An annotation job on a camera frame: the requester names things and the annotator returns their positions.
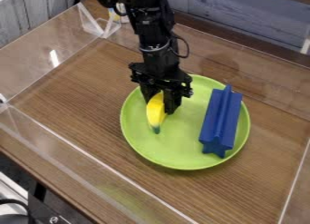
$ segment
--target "blue toy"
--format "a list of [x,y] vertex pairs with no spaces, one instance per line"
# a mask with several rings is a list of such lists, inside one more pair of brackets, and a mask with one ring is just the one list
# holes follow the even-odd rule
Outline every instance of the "blue toy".
[[231,91],[231,85],[212,90],[199,137],[203,153],[224,158],[225,151],[233,148],[240,101],[241,94]]

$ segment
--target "green plate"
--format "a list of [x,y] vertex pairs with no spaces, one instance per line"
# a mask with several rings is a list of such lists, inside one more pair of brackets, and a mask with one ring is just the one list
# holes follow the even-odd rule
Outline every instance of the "green plate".
[[167,116],[160,134],[148,127],[147,106],[138,87],[130,92],[121,109],[122,136],[134,151],[149,161],[177,170],[200,170],[227,161],[240,150],[249,133],[249,115],[244,103],[240,105],[239,123],[233,149],[220,159],[201,153],[199,142],[212,89],[224,89],[217,81],[192,76],[193,96],[183,98],[183,104],[173,115]]

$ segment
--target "banana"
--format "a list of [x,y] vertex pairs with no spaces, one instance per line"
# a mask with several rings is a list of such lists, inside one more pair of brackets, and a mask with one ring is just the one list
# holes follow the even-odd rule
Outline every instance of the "banana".
[[147,105],[148,125],[156,134],[160,133],[160,127],[165,118],[163,94],[157,93],[148,101]]

